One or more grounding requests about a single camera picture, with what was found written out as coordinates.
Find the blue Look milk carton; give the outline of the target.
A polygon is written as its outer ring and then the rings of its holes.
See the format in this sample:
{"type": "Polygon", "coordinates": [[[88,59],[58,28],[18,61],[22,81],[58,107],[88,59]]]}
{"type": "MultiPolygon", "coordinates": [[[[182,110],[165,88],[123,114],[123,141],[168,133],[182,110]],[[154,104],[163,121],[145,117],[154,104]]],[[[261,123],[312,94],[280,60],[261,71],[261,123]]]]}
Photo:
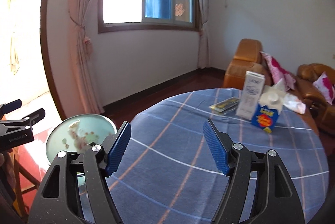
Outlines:
{"type": "Polygon", "coordinates": [[[283,109],[285,95],[285,92],[266,85],[258,99],[251,124],[271,133],[283,109]]]}

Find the pink curtain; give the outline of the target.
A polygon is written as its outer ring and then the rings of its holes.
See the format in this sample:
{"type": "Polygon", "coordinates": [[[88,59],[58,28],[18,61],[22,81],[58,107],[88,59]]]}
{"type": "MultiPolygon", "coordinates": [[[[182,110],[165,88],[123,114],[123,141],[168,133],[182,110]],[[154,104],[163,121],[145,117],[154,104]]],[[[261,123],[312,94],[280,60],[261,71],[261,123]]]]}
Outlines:
{"type": "Polygon", "coordinates": [[[200,35],[198,67],[204,69],[210,67],[210,38],[209,38],[209,0],[199,0],[200,9],[200,35]]]}
{"type": "Polygon", "coordinates": [[[93,46],[85,27],[86,14],[91,2],[92,0],[68,0],[70,18],[68,44],[74,79],[84,112],[100,114],[103,109],[90,68],[93,46]]]}

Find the left pink curtain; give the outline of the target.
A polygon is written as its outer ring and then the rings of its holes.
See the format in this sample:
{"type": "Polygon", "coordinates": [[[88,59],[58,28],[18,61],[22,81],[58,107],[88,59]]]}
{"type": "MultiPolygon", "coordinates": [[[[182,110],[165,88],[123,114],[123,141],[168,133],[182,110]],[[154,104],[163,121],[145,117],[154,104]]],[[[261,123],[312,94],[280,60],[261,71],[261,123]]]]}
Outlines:
{"type": "Polygon", "coordinates": [[[74,79],[84,112],[100,114],[103,109],[90,68],[93,46],[85,27],[86,14],[91,2],[92,0],[68,0],[70,18],[68,44],[74,79]]]}

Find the green snack packet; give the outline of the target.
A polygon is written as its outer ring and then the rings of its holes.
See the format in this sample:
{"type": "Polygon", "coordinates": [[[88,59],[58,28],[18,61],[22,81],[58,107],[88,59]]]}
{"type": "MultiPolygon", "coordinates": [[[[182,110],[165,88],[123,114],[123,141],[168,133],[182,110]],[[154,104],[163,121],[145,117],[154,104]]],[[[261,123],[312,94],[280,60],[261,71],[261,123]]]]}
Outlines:
{"type": "Polygon", "coordinates": [[[230,97],[228,99],[225,99],[221,102],[217,102],[214,105],[210,106],[210,109],[214,110],[215,112],[225,112],[227,110],[230,110],[231,108],[235,108],[239,104],[239,98],[236,97],[230,97]]]}

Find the white tissue paper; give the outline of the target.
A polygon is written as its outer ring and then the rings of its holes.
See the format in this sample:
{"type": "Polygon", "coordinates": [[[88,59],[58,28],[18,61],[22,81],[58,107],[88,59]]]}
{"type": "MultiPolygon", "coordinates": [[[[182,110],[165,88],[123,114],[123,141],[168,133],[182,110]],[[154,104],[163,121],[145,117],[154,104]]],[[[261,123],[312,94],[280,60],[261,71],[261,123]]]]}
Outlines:
{"type": "Polygon", "coordinates": [[[284,79],[280,79],[278,83],[272,86],[279,91],[282,98],[283,105],[298,114],[305,114],[306,105],[295,95],[286,92],[286,85],[284,79]]]}

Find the wooden stool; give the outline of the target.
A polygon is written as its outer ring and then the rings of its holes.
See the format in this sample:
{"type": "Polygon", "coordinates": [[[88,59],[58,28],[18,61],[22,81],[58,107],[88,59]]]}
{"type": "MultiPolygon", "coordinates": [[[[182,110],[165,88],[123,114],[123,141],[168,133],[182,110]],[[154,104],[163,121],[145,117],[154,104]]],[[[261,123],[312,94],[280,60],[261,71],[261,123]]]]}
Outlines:
{"type": "Polygon", "coordinates": [[[10,157],[14,165],[14,175],[16,182],[15,188],[13,189],[15,193],[14,208],[18,212],[18,215],[21,217],[21,219],[26,222],[28,220],[30,209],[25,205],[23,195],[38,190],[40,181],[19,163],[18,148],[13,149],[13,152],[10,153],[10,157]],[[21,187],[20,176],[23,176],[30,182],[28,187],[21,187]]]}

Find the pink white sofa pillow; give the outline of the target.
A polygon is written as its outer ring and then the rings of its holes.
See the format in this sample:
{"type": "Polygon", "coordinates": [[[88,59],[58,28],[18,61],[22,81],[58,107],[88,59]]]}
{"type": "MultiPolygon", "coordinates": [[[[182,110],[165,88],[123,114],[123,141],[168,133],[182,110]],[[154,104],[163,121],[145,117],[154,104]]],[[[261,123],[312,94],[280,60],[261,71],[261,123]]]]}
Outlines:
{"type": "Polygon", "coordinates": [[[335,96],[334,85],[332,85],[326,72],[323,72],[312,84],[324,96],[326,102],[332,105],[335,96]]]}

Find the brown leather sofa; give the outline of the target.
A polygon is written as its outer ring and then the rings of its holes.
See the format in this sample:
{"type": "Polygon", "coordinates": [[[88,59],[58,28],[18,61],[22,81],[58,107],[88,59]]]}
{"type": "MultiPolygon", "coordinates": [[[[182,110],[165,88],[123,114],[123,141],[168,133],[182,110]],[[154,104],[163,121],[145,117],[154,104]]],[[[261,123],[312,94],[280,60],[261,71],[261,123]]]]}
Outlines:
{"type": "Polygon", "coordinates": [[[331,103],[327,102],[326,97],[313,85],[322,73],[326,73],[334,85],[332,67],[320,63],[300,65],[297,70],[296,87],[318,129],[334,135],[334,100],[331,103]]]}

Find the blue plaid tablecloth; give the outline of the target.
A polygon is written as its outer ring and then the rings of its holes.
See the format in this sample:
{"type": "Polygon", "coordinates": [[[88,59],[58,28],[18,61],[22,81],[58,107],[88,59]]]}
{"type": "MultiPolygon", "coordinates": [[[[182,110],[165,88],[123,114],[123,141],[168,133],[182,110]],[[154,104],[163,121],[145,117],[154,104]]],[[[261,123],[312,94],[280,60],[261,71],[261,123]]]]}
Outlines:
{"type": "Polygon", "coordinates": [[[324,203],[329,169],[317,134],[297,113],[284,109],[272,133],[234,112],[218,114],[216,102],[237,89],[182,93],[151,106],[131,121],[132,137],[116,173],[107,179],[124,223],[210,223],[228,178],[215,164],[203,136],[211,119],[234,142],[259,153],[275,150],[299,195],[306,220],[324,203]]]}

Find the clear plastic bag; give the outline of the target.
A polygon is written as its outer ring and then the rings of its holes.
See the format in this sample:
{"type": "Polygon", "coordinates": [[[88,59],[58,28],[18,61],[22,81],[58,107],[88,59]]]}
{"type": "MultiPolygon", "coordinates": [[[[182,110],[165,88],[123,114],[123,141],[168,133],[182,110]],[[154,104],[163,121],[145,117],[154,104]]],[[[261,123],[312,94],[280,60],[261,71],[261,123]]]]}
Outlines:
{"type": "Polygon", "coordinates": [[[89,149],[90,144],[98,143],[99,135],[93,131],[85,131],[81,127],[81,121],[62,122],[62,132],[67,134],[67,137],[62,139],[62,144],[66,151],[82,153],[89,149]]]}

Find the white milk carton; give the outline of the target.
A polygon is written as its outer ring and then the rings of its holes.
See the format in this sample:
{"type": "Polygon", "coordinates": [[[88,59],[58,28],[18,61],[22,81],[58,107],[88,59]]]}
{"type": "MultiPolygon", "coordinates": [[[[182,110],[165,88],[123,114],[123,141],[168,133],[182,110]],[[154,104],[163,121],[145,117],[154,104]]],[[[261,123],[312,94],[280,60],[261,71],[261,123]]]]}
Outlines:
{"type": "Polygon", "coordinates": [[[258,99],[262,94],[264,84],[264,75],[252,71],[246,72],[241,98],[236,109],[237,116],[246,120],[252,119],[258,105],[258,99]]]}

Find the right pink curtain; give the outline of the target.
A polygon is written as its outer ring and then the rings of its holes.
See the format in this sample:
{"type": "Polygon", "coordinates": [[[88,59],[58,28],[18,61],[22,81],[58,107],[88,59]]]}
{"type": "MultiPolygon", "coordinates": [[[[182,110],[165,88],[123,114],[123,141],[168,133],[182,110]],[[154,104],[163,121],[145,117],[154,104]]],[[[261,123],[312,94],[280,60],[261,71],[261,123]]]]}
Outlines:
{"type": "Polygon", "coordinates": [[[209,38],[209,0],[199,0],[200,9],[200,35],[198,67],[204,69],[210,67],[210,38],[209,38]]]}

